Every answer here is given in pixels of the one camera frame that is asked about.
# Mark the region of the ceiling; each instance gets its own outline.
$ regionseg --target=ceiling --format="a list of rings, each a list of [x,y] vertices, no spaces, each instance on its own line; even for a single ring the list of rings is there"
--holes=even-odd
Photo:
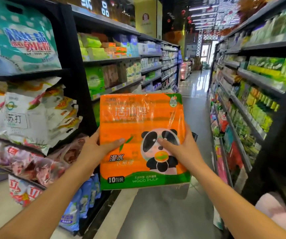
[[[196,31],[196,27],[201,29],[209,27],[210,29],[221,30],[232,27],[239,23],[237,11],[239,9],[239,0],[160,0],[163,4],[163,33],[176,30],[190,31],[191,28]],[[206,9],[198,9],[189,11],[194,7],[207,7]],[[206,12],[216,14],[202,15]],[[191,20],[202,19],[201,21],[193,21],[188,24],[188,17]]]

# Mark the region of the price tag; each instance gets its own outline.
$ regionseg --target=price tag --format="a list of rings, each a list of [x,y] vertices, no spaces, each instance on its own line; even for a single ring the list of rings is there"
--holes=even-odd
[[[99,97],[100,97],[100,94],[93,95],[93,96],[92,96],[92,100],[96,100],[96,99],[99,98]]]

